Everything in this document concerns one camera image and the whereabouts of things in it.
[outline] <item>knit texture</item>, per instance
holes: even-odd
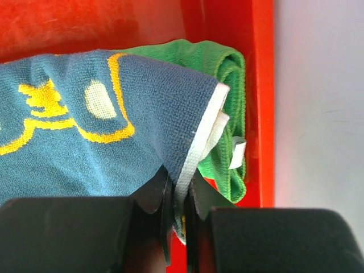
[[[217,84],[114,51],[0,65],[0,203],[127,196],[161,165],[177,181]]]
[[[243,183],[245,160],[237,169],[229,169],[229,166],[233,157],[232,137],[245,136],[245,61],[241,53],[214,42],[193,44],[186,40],[136,47],[121,52],[194,69],[213,76],[230,87],[224,104],[224,112],[230,119],[218,144],[198,165],[198,169],[204,177],[215,180],[218,190],[228,200],[240,201],[246,192]]]

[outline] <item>red bin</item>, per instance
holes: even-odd
[[[239,206],[273,206],[272,0],[5,0],[0,10],[0,62],[180,38],[212,40],[242,52],[246,59],[247,193]],[[185,248],[176,238],[167,271],[186,272]]]

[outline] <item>white tag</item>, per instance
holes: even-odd
[[[233,158],[229,169],[239,168],[243,164],[246,140],[241,136],[233,136]]]

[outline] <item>green cloth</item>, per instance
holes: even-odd
[[[245,136],[245,61],[241,53],[210,41],[193,44],[186,40],[130,48],[122,52],[194,69],[230,87],[223,108],[230,119],[218,144],[198,165],[198,169],[204,177],[215,180],[218,190],[228,200],[240,201],[246,192],[243,183],[245,161],[237,169],[229,169],[229,166],[233,156],[232,137]]]

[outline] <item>yellow pattern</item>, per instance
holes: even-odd
[[[121,111],[121,113],[123,115],[123,118],[127,122],[127,126],[124,128],[125,131],[123,132],[124,133],[123,138],[129,138],[132,135],[134,135],[135,128],[131,124],[131,122],[129,121],[129,119],[127,117],[127,114],[126,114],[126,110],[125,110],[124,102],[123,102],[122,90],[121,90],[121,82],[120,82],[120,77],[119,77],[119,63],[118,63],[118,59],[121,56],[124,56],[124,55],[126,55],[126,54],[125,53],[117,53],[117,54],[114,54],[113,56],[111,56],[107,60],[107,64],[109,65],[111,82],[113,83],[113,89],[115,91],[116,98],[118,100],[118,104],[119,104],[119,107],[120,107],[120,111]]]
[[[26,118],[23,122],[24,124],[23,134],[18,139],[10,142],[9,144],[0,146],[0,155],[5,155],[11,152],[15,152],[21,147],[23,147],[25,144],[29,142],[29,140],[31,140],[35,129],[61,130],[61,129],[76,127],[83,138],[91,142],[98,142],[98,143],[116,142],[133,136],[135,133],[135,128],[129,121],[129,118],[127,117],[126,114],[122,98],[121,82],[119,77],[118,59],[123,55],[125,54],[117,53],[111,56],[107,60],[107,64],[110,69],[111,82],[113,84],[113,89],[117,97],[120,111],[122,113],[122,116],[127,122],[127,126],[125,128],[117,130],[116,132],[111,134],[97,134],[85,131],[76,123],[76,121],[73,118],[68,118],[62,121],[52,121],[52,122],[39,121],[32,118]],[[54,84],[51,80],[49,80],[46,84],[38,88],[34,88],[33,86],[26,84],[21,84],[19,86],[19,92],[31,97],[27,99],[27,104],[29,106],[44,107],[44,110],[42,112],[32,110],[31,114],[36,117],[41,117],[41,118],[57,117],[60,115],[64,115],[68,112],[66,106],[60,106],[58,104],[58,102],[61,100],[61,96],[57,91],[54,90]]]
[[[38,118],[51,118],[64,115],[68,112],[66,106],[60,106],[61,95],[55,91],[55,85],[48,80],[46,84],[40,87],[33,87],[27,84],[19,85],[19,92],[30,96],[27,99],[27,105],[30,107],[43,107],[43,111],[31,111],[31,115]]]

